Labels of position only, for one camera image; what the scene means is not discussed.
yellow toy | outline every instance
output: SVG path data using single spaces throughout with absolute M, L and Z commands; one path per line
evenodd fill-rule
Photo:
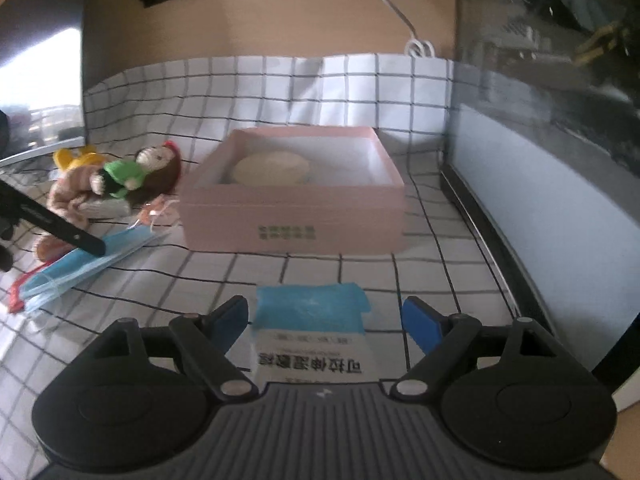
M 81 166 L 103 166 L 105 162 L 109 162 L 113 157 L 96 153 L 96 147 L 88 144 L 78 149 L 79 156 L 74 157 L 71 150 L 62 148 L 53 154 L 53 161 L 62 171 L 69 171 L 73 168 Z

blue package top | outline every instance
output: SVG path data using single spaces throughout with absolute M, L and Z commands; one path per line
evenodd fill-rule
M 257 297 L 255 329 L 364 333 L 361 314 L 371 310 L 355 283 L 259 286 Z

face mask ear loop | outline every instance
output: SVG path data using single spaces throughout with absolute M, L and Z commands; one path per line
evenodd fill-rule
M 53 304 L 51 309 L 52 312 L 48 312 L 47 310 L 44 310 L 42 308 L 37 308 L 33 312 L 29 312 L 25 315 L 27 321 L 29 322 L 28 326 L 36 327 L 34 329 L 27 328 L 25 332 L 28 335 L 37 335 L 43 330 L 46 330 L 47 328 L 49 328 L 52 325 L 52 323 L 54 323 L 55 320 L 57 319 L 53 313 L 62 312 L 62 294 L 60 293 L 60 288 L 56 285 L 56 282 L 54 282 L 49 276 L 41 272 L 34 274 L 34 276 L 45 278 L 49 282 L 49 285 L 51 286 L 51 288 L 53 288 L 56 291 L 56 295 L 55 295 L 56 299 L 52 302 Z M 38 328 L 37 320 L 40 319 L 40 317 L 46 317 L 46 322 L 42 327 Z
M 180 202 L 177 198 L 168 200 L 165 204 L 164 207 L 160 210 L 160 212 L 156 215 L 154 215 L 154 219 L 151 221 L 151 225 L 150 225 L 150 230 L 151 232 L 154 231 L 154 226 L 156 225 L 156 221 L 164 214 L 164 212 L 167 210 L 167 208 L 171 205 L 171 204 L 175 204 Z

silver screw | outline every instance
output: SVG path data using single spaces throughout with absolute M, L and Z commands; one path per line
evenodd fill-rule
M 407 379 L 396 384 L 396 390 L 406 397 L 418 397 L 426 393 L 429 387 L 423 381 L 417 379 Z
M 248 394 L 251 391 L 251 383 L 243 381 L 242 379 L 234 379 L 222 383 L 220 391 L 229 397 L 240 397 Z

blue and white packet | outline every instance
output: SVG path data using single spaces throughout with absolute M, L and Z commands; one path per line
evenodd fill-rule
M 259 388 L 379 379 L 362 324 L 370 305 L 356 284 L 259 286 L 257 299 L 252 369 Z

